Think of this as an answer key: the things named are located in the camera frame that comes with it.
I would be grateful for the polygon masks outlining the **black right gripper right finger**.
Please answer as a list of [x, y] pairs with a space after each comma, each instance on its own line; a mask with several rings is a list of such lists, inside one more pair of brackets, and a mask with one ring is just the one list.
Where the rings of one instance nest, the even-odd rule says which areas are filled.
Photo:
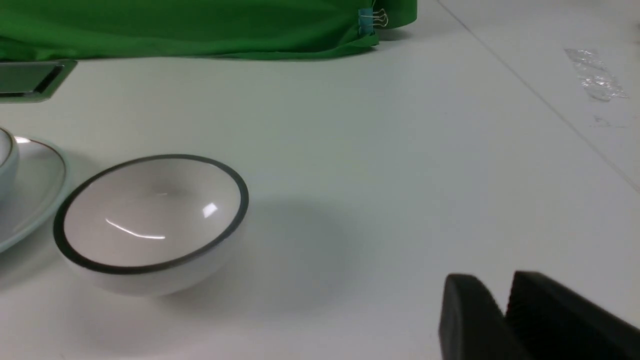
[[535, 360], [637, 360], [640, 331], [534, 271], [513, 275], [505, 321]]

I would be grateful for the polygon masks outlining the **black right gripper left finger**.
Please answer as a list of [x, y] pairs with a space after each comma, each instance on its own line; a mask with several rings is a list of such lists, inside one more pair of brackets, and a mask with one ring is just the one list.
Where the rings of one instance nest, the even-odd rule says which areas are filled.
[[473, 275], [446, 276], [439, 316], [444, 360], [531, 360], [487, 287]]

